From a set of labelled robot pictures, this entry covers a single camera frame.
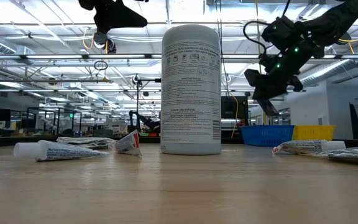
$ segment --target white tube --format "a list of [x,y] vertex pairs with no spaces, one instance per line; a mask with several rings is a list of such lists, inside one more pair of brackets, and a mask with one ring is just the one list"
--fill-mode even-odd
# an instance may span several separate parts
[[327,141],[327,140],[306,140],[306,141],[288,141],[273,148],[273,154],[283,150],[292,154],[308,154],[317,155],[321,152],[328,152],[337,149],[345,149],[343,141]]
[[116,143],[116,151],[122,154],[141,156],[139,147],[139,133],[137,130],[131,132]]
[[107,154],[109,153],[44,140],[32,143],[19,142],[16,143],[15,148],[13,149],[14,157],[32,158],[38,162],[81,159]]

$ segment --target tube cap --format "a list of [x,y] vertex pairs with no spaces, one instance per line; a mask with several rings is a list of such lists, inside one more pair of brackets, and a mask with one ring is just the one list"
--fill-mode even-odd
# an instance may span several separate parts
[[13,149],[13,156],[19,158],[32,158],[37,159],[38,153],[40,151],[40,145],[36,142],[32,143],[16,143],[15,148]]
[[338,149],[345,149],[345,142],[344,141],[328,141],[325,151],[332,151]]

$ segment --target ceiling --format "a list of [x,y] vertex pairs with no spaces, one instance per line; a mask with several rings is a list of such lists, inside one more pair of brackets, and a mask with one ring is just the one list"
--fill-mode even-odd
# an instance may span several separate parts
[[[326,4],[314,5],[308,2],[308,0],[292,1],[286,16],[294,21],[298,20],[301,14],[306,19],[312,19],[338,4],[337,1],[325,1]],[[86,46],[91,46],[92,33],[96,30],[93,22],[95,11],[85,10],[80,7],[78,1],[73,0],[24,0],[22,3],[27,12],[33,16],[16,7],[10,0],[0,0],[0,40],[2,42],[7,45],[26,46],[36,55],[104,54],[103,50],[96,47],[86,48]],[[162,51],[161,39],[169,28],[183,24],[202,24],[217,30],[216,20],[221,18],[224,54],[257,55],[258,46],[246,40],[242,33],[244,23],[257,18],[254,1],[222,0],[221,3],[221,12],[217,12],[214,0],[150,0],[149,2],[124,0],[127,7],[144,16],[149,24],[144,28],[110,30],[108,35],[116,43],[117,54],[158,55]],[[285,0],[259,1],[259,19],[272,22],[276,17],[281,16],[285,3]],[[353,38],[358,38],[358,20],[348,32]],[[247,33],[257,38],[257,26],[249,26]],[[332,49],[338,54],[349,52],[346,45],[335,45],[329,49],[328,53],[332,53]],[[278,50],[272,47],[269,53],[276,54]],[[135,108],[135,93],[123,93],[119,90],[133,90],[135,85],[132,79],[135,75],[151,79],[161,77],[159,58],[108,59],[104,61],[109,64],[109,67],[100,72],[94,69],[96,61],[92,59],[81,61],[38,59],[34,60],[32,65],[26,65],[13,60],[0,60],[0,79],[35,80],[31,83],[18,83],[20,86],[0,84],[0,89],[67,90],[67,92],[38,92],[32,96],[43,102],[47,96],[47,103],[100,103],[100,106],[93,105],[92,110],[114,110],[117,114],[126,114],[126,108],[128,110]],[[321,63],[324,62],[309,62],[301,69],[301,72],[308,71]],[[243,90],[235,92],[235,95],[244,95],[245,90],[252,90],[243,75],[247,68],[259,69],[259,65],[256,64],[256,60],[228,60],[224,64],[223,70],[226,69],[226,73],[229,74],[229,89]],[[104,77],[109,82],[101,83],[100,80]],[[75,82],[54,85],[37,82],[37,80],[50,78],[75,80]],[[79,94],[78,91],[68,91],[73,88],[112,90],[112,92],[95,91],[89,96],[87,93],[84,95]],[[158,113],[160,89],[160,83],[150,82],[144,86],[143,90],[149,92],[148,96],[142,96],[142,93],[140,96],[143,100],[144,113]],[[119,113],[117,108],[111,107],[112,104],[118,104],[122,112]]]

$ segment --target ceiling duct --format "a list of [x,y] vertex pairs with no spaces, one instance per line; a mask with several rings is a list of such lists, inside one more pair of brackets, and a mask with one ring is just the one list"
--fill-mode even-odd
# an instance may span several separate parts
[[311,70],[302,73],[299,76],[299,79],[301,80],[303,86],[311,86],[353,68],[358,68],[358,64],[355,63],[355,60],[340,60],[338,62],[312,68]]
[[[29,54],[34,54],[34,51],[29,49],[28,47],[8,43],[5,40],[0,39],[0,53],[5,55],[12,55],[12,54],[29,55]],[[25,63],[27,65],[31,65],[34,62],[28,59],[18,59],[15,61],[19,63]]]

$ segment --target wooden table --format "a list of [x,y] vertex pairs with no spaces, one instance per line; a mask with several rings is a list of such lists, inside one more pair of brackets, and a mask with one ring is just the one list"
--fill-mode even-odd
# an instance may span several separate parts
[[358,223],[358,166],[225,145],[221,155],[18,161],[0,148],[0,223]]

